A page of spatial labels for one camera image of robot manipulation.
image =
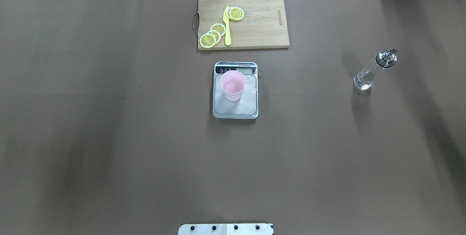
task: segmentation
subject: scale platform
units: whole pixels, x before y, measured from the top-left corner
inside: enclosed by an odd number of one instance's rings
[[[258,116],[257,65],[253,63],[253,69],[252,67],[243,67],[245,64],[248,63],[218,62],[215,64],[212,100],[212,115],[215,118],[255,119]],[[226,99],[220,86],[220,78],[224,72],[229,70],[238,70],[246,77],[243,96],[237,101]]]

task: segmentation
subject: lemon slice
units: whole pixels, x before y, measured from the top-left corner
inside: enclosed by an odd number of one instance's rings
[[[213,34],[203,34],[199,39],[199,43],[203,48],[211,48],[215,45],[215,36]]]
[[[218,44],[220,42],[220,38],[222,37],[222,35],[220,35],[220,32],[217,30],[208,31],[207,34],[212,34],[213,36],[215,36],[215,44]]]
[[[220,23],[213,24],[210,27],[210,30],[217,30],[220,33],[220,36],[223,36],[225,34],[225,26]]]
[[[228,14],[230,16],[229,18],[235,21],[241,20],[244,17],[244,11],[239,7],[230,7]]]

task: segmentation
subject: cutting board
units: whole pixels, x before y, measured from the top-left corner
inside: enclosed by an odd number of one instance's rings
[[[199,38],[215,23],[225,24],[223,11],[227,6],[244,10],[240,21],[230,20],[232,44],[225,46],[225,36],[212,48],[203,48]],[[199,50],[288,48],[287,17],[283,0],[198,0]]]

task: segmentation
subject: yellow knife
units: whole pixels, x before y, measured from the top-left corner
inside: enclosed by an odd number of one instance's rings
[[[228,9],[230,9],[229,6],[227,6],[225,11],[223,11],[223,22],[225,22],[225,46],[232,44],[232,38],[230,36],[230,19],[226,16]]]

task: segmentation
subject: brown tabletop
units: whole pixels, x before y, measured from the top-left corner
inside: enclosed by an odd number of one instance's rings
[[[0,234],[463,234],[465,2],[285,0],[289,49],[200,52],[196,0],[0,0]],[[256,120],[212,116],[224,60]]]

